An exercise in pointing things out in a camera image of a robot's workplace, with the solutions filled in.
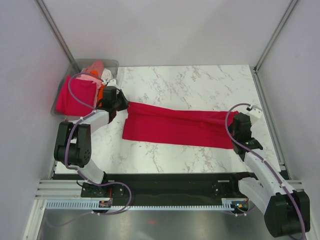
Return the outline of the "red t shirt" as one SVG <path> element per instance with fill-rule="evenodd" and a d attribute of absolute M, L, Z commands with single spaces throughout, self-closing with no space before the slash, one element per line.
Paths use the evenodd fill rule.
<path fill-rule="evenodd" d="M 127 112 L 122 133 L 124 140 L 233 148 L 225 128 L 226 111 L 173 110 L 131 102 Z"/>

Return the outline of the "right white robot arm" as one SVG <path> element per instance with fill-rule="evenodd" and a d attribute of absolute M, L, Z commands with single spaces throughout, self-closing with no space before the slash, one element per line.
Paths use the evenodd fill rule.
<path fill-rule="evenodd" d="M 289 184 L 267 161 L 263 146 L 252 137 L 251 127 L 251 116 L 242 112 L 235 114 L 231 123 L 225 123 L 234 152 L 255 175 L 232 181 L 229 191 L 253 202 L 273 237 L 301 234 L 304 240 L 311 229 L 310 198 Z"/>

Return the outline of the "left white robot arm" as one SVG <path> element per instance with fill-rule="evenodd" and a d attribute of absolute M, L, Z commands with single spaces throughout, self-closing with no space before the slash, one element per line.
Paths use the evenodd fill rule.
<path fill-rule="evenodd" d="M 98 107 L 77 121 L 62 121 L 58 126 L 53 157 L 68 170 L 76 171 L 92 185 L 99 197 L 106 196 L 110 185 L 106 173 L 92 160 L 92 133 L 110 124 L 117 112 L 126 110 L 129 101 L 117 85 L 106 86 Z"/>

